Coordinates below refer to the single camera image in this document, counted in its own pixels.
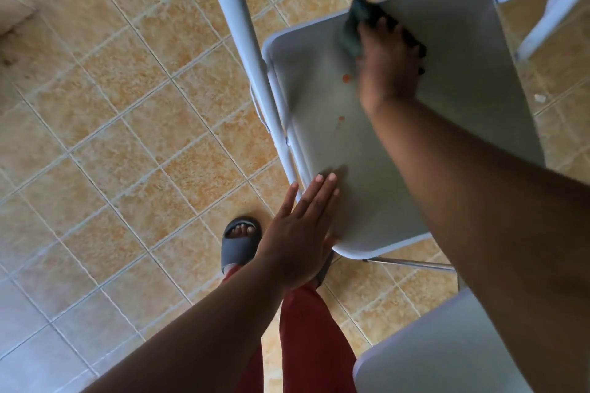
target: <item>hand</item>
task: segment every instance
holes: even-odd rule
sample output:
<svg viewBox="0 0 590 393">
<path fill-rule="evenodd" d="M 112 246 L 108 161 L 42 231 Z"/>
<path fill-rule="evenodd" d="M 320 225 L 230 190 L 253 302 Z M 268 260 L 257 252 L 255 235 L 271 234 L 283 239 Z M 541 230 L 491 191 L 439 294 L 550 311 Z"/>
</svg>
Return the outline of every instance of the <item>hand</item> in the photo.
<svg viewBox="0 0 590 393">
<path fill-rule="evenodd" d="M 336 243 L 327 236 L 340 200 L 336 174 L 316 176 L 293 210 L 297 189 L 297 182 L 289 187 L 254 257 L 272 264 L 287 290 L 315 277 Z"/>
<path fill-rule="evenodd" d="M 401 24 L 387 29 L 385 17 L 372 29 L 359 24 L 363 63 L 359 77 L 360 103 L 369 117 L 387 99 L 413 98 L 418 85 L 419 47 L 408 47 L 402 39 Z"/>
</svg>

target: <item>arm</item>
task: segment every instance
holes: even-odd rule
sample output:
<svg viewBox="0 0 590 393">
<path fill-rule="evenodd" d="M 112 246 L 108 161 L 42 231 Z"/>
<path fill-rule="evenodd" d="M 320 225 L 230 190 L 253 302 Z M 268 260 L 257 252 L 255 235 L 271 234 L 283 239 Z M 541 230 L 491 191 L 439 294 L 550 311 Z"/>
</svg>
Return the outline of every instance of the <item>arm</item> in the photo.
<svg viewBox="0 0 590 393">
<path fill-rule="evenodd" d="M 234 391 L 286 292 L 312 279 L 332 249 L 324 238 L 336 177 L 317 177 L 293 210 L 296 194 L 295 183 L 250 263 L 85 392 Z"/>
<path fill-rule="evenodd" d="M 360 99 L 424 219 L 536 392 L 583 392 L 590 187 L 471 135 L 412 99 L 417 50 L 360 28 Z"/>
</svg>

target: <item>person's left hand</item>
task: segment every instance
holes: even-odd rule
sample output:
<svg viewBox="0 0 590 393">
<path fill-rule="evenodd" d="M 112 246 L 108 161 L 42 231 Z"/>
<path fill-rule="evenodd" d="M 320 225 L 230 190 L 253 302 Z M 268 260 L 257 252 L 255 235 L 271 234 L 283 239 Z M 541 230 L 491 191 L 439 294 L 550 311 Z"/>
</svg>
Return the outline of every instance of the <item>person's left hand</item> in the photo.
<svg viewBox="0 0 590 393">
<path fill-rule="evenodd" d="M 254 257 L 273 264 L 286 289 L 315 277 L 336 243 L 334 237 L 327 236 L 340 199 L 336 174 L 316 176 L 293 209 L 297 189 L 297 182 L 289 187 Z"/>
</svg>

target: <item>pant leg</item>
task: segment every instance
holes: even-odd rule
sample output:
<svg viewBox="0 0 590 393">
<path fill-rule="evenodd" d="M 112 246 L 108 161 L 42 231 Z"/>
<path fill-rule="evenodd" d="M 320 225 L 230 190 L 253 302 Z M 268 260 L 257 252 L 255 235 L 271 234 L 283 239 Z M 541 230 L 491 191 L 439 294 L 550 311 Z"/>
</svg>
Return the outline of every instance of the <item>pant leg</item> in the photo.
<svg viewBox="0 0 590 393">
<path fill-rule="evenodd" d="M 240 270 L 242 266 L 232 267 L 223 281 L 227 280 L 234 273 Z M 263 393 L 264 392 L 264 371 L 262 367 L 262 345 L 258 344 L 256 351 L 252 354 L 248 365 L 242 373 L 238 385 L 235 387 L 235 393 Z"/>
<path fill-rule="evenodd" d="M 283 300 L 283 393 L 354 393 L 356 356 L 313 282 Z"/>
</svg>

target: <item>pants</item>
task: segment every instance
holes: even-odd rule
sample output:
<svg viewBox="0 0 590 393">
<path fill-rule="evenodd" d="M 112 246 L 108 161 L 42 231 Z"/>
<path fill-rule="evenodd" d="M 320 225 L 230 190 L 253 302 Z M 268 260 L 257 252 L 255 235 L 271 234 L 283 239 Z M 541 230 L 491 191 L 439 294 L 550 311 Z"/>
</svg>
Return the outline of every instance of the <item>pants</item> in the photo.
<svg viewBox="0 0 590 393">
<path fill-rule="evenodd" d="M 225 280 L 240 266 L 227 272 Z M 352 368 L 356 356 L 313 282 L 283 300 L 279 324 L 283 350 L 284 393 L 356 393 Z M 262 393 L 262 345 L 252 354 L 236 393 Z"/>
</svg>

